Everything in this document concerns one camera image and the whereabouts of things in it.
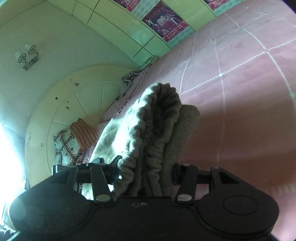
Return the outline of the grey knit pants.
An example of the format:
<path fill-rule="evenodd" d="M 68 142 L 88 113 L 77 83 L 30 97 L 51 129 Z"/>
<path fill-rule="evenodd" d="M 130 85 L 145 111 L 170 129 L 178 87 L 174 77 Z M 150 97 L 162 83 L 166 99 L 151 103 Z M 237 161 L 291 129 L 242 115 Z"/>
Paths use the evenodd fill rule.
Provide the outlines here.
<path fill-rule="evenodd" d="M 149 86 L 103 129 L 91 156 L 110 164 L 116 156 L 119 177 L 112 194 L 173 196 L 172 168 L 196 129 L 200 113 L 181 103 L 168 83 Z"/>

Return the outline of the twin wall lamp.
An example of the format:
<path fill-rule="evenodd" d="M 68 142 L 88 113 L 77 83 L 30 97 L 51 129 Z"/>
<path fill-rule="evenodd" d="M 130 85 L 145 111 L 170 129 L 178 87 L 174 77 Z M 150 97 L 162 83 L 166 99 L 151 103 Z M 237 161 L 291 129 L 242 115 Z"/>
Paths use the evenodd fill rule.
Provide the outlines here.
<path fill-rule="evenodd" d="M 22 65 L 22 68 L 25 71 L 28 71 L 32 68 L 40 59 L 39 52 L 37 51 L 37 46 L 27 42 L 24 45 L 24 49 L 26 52 L 22 52 L 21 50 L 17 50 L 15 52 L 15 58 L 19 64 Z"/>

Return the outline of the heart patterned pillow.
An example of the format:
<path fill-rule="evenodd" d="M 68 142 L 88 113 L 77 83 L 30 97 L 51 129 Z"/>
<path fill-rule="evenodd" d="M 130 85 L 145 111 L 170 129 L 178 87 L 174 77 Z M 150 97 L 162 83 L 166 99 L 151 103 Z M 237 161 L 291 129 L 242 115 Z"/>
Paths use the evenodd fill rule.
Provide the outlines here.
<path fill-rule="evenodd" d="M 85 151 L 70 129 L 64 129 L 53 136 L 55 161 L 62 166 L 80 165 L 83 162 Z"/>

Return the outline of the pink checked bed sheet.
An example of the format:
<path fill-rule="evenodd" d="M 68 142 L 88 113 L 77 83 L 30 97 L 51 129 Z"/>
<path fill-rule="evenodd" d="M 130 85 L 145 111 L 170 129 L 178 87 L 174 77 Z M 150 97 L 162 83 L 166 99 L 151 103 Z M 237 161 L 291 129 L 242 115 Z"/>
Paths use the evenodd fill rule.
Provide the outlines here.
<path fill-rule="evenodd" d="M 200 111 L 180 162 L 220 166 L 271 195 L 274 236 L 295 240 L 295 12 L 283 1 L 235 6 L 165 54 L 101 120 L 156 82 Z"/>

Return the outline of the green wardrobe with posters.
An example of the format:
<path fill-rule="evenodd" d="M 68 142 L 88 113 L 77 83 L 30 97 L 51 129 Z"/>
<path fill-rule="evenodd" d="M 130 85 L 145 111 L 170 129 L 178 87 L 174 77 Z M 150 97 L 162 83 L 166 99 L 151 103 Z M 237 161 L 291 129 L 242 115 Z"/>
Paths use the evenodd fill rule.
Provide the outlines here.
<path fill-rule="evenodd" d="M 138 66 L 161 57 L 240 1 L 50 1 Z"/>

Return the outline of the orange striped pillow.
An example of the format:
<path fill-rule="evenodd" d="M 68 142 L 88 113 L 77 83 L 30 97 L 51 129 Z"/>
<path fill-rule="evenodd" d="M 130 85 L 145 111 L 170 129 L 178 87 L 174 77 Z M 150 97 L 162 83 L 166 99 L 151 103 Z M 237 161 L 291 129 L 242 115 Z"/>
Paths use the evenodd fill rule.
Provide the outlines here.
<path fill-rule="evenodd" d="M 80 144 L 80 149 L 83 151 L 94 144 L 99 137 L 99 131 L 88 125 L 81 118 L 70 125 L 70 131 Z"/>

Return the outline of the cream round headboard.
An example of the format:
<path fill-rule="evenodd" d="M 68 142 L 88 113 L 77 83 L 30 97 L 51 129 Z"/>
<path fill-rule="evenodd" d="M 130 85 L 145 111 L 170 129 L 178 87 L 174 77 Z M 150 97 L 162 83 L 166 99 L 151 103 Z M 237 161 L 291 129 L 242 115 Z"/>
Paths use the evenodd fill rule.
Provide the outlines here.
<path fill-rule="evenodd" d="M 90 126 L 120 93 L 122 77 L 131 70 L 99 65 L 73 72 L 60 80 L 37 105 L 25 139 L 25 161 L 31 187 L 51 176 L 55 164 L 53 136 L 82 118 Z"/>

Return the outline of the crumpled grey cloth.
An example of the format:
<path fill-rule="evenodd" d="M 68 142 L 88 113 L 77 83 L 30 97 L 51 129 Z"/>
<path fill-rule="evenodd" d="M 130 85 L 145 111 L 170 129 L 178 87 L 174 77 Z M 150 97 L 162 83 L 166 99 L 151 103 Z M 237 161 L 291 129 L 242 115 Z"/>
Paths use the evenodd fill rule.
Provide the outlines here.
<path fill-rule="evenodd" d="M 135 78 L 145 72 L 145 68 L 128 72 L 121 78 L 122 87 L 131 87 Z"/>

